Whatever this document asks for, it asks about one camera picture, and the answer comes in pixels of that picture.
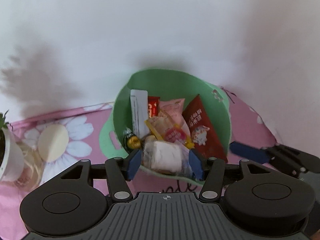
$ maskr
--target green basket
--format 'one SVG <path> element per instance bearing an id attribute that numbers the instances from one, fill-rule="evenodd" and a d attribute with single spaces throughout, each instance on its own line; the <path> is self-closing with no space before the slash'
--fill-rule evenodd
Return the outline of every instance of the green basket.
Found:
<path id="1" fill-rule="evenodd" d="M 128 83 L 121 89 L 111 115 L 100 132 L 100 148 L 107 158 L 116 156 L 125 158 L 128 155 L 122 142 L 124 130 L 127 127 L 132 129 L 131 89 L 147 90 L 149 96 L 159 96 L 162 101 L 185 98 L 185 107 L 197 94 L 200 94 L 204 108 L 223 145 L 224 152 L 227 154 L 231 138 L 231 121 L 228 111 L 229 100 L 225 92 L 219 87 L 185 72 L 168 69 L 147 69 L 133 74 Z M 122 145 L 121 149 L 117 150 L 113 146 L 109 135 L 111 131 L 115 132 Z M 160 174 L 144 166 L 140 168 L 158 177 L 183 180 L 194 185 L 203 184 L 200 181 L 185 177 Z"/>

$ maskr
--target cream flower center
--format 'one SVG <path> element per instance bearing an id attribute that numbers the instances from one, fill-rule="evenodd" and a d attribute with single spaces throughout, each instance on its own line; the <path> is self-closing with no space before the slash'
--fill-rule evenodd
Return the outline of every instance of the cream flower center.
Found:
<path id="1" fill-rule="evenodd" d="M 38 150 L 45 162 L 57 160 L 69 143 L 67 129 L 61 124 L 52 124 L 43 130 L 38 140 Z"/>

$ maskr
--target silver screw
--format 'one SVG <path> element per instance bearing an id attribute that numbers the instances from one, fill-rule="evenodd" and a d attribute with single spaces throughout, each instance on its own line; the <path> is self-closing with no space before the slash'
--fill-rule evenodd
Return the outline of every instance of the silver screw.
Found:
<path id="1" fill-rule="evenodd" d="M 130 194 L 126 191 L 118 191 L 115 193 L 115 198 L 117 199 L 126 199 L 130 196 Z"/>
<path id="2" fill-rule="evenodd" d="M 207 199 L 216 198 L 218 196 L 218 193 L 215 191 L 205 191 L 202 193 L 202 196 Z"/>

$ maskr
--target circular logo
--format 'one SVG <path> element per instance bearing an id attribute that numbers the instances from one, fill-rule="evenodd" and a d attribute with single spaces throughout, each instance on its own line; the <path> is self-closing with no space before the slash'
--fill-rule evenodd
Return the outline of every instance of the circular logo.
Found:
<path id="1" fill-rule="evenodd" d="M 171 197 L 170 197 L 170 196 L 168 196 L 168 195 L 166 195 L 166 196 L 164 196 L 164 197 L 163 197 L 163 199 L 165 199 L 165 200 L 167 200 L 167 201 L 168 201 L 169 199 L 171 199 Z"/>

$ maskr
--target red snack bag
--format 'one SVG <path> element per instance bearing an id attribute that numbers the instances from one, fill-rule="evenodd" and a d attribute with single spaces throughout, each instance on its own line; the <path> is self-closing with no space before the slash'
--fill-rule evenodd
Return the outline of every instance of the red snack bag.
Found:
<path id="1" fill-rule="evenodd" d="M 149 118 L 157 116 L 159 113 L 160 97 L 148 97 Z"/>
<path id="2" fill-rule="evenodd" d="M 202 105 L 200 95 L 189 103 L 182 116 L 188 124 L 196 150 L 205 158 L 216 157 L 228 162 L 222 144 Z"/>

